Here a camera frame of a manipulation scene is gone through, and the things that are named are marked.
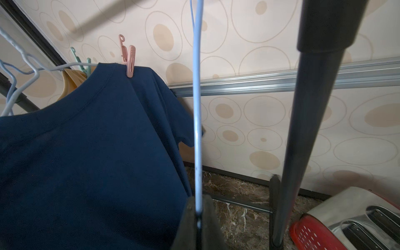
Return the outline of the light blue plastic hanger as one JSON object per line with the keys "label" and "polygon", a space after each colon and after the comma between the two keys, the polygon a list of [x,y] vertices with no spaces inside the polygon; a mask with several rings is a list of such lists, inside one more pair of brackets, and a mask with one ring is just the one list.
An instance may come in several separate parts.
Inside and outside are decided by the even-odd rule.
{"label": "light blue plastic hanger", "polygon": [[194,114],[194,159],[195,159],[195,213],[203,213],[203,166],[202,166],[202,104],[201,104],[201,35],[204,1],[196,2],[196,10],[190,1],[193,25],[193,114]]}

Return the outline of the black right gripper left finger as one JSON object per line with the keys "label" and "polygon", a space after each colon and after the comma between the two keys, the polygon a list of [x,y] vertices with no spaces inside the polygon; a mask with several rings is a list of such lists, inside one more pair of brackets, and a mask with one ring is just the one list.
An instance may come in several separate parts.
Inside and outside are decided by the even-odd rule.
{"label": "black right gripper left finger", "polygon": [[185,205],[176,237],[171,246],[172,250],[197,249],[197,216],[195,197],[190,197]]}

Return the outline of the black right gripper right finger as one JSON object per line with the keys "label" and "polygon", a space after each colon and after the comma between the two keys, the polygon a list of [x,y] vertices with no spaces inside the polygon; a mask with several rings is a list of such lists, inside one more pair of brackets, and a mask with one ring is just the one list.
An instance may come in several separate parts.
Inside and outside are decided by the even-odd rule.
{"label": "black right gripper right finger", "polygon": [[202,250],[228,249],[210,195],[203,195],[201,247]]}

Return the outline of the navy blue t-shirt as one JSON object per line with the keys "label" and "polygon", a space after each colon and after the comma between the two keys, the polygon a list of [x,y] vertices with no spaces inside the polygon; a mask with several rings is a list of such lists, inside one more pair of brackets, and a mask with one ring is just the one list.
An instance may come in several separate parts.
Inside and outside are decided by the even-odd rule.
{"label": "navy blue t-shirt", "polygon": [[71,94],[1,118],[1,248],[167,250],[191,188],[193,118],[151,68],[99,64]]}

